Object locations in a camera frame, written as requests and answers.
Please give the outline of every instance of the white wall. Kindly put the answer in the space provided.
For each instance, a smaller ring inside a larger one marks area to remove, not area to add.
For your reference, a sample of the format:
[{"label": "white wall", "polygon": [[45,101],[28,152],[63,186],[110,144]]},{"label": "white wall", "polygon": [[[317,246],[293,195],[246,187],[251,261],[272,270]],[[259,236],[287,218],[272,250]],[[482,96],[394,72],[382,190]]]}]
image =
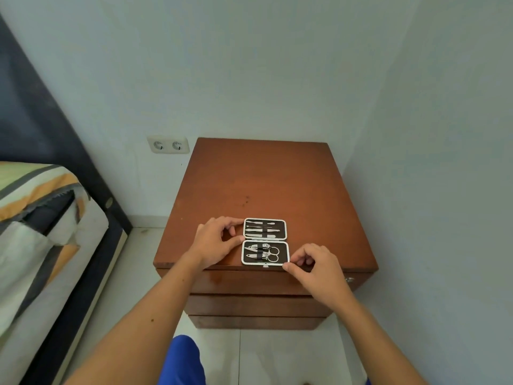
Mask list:
[{"label": "white wall", "polygon": [[513,3],[422,0],[344,172],[359,298],[430,383],[511,384]]},{"label": "white wall", "polygon": [[189,156],[146,135],[329,142],[343,169],[419,0],[0,0],[128,214]]}]

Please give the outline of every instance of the white tile floor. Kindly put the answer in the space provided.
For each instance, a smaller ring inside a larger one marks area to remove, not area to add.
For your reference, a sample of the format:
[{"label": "white tile floor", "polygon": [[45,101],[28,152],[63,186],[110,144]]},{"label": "white tile floor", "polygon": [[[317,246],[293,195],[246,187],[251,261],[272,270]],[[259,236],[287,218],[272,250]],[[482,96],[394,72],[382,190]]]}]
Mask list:
[{"label": "white tile floor", "polygon": [[[69,365],[67,378],[99,340],[159,280],[153,267],[163,229],[135,228],[107,281]],[[208,385],[345,385],[351,383],[332,315],[313,331],[198,330],[183,313],[176,335],[200,348]]]}]

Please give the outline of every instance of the electrical outlet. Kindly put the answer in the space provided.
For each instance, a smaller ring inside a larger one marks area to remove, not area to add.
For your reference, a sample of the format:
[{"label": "electrical outlet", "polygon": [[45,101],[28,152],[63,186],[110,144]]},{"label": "electrical outlet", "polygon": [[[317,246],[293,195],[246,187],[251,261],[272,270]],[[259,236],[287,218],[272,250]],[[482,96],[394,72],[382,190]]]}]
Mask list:
[{"label": "electrical outlet", "polygon": [[151,135],[147,139],[151,151],[156,154],[189,154],[189,142],[186,137]]}]

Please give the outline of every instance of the nightstand top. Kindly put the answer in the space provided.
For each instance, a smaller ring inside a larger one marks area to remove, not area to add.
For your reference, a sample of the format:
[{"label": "nightstand top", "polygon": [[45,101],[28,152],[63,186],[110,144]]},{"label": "nightstand top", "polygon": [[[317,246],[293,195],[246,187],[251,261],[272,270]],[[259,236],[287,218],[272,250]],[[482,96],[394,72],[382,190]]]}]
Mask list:
[{"label": "nightstand top", "polygon": [[[155,267],[170,268],[189,249],[198,224],[221,215],[284,219],[291,255],[312,242],[336,254],[344,271],[378,269],[326,143],[198,138]],[[210,269],[250,268],[238,246]]]}]

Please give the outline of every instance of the wooden nightstand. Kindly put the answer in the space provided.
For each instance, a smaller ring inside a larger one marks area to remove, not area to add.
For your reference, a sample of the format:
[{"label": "wooden nightstand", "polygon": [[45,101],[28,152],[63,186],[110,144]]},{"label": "wooden nightstand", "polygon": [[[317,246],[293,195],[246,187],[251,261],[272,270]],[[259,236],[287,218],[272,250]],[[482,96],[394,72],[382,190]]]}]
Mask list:
[{"label": "wooden nightstand", "polygon": [[[309,242],[328,247],[353,290],[378,270],[326,143],[199,138],[153,261],[157,272],[188,250],[198,224],[221,215],[284,219],[291,254]],[[243,265],[240,251],[196,281],[185,312],[198,328],[309,330],[330,314],[280,267]]]}]

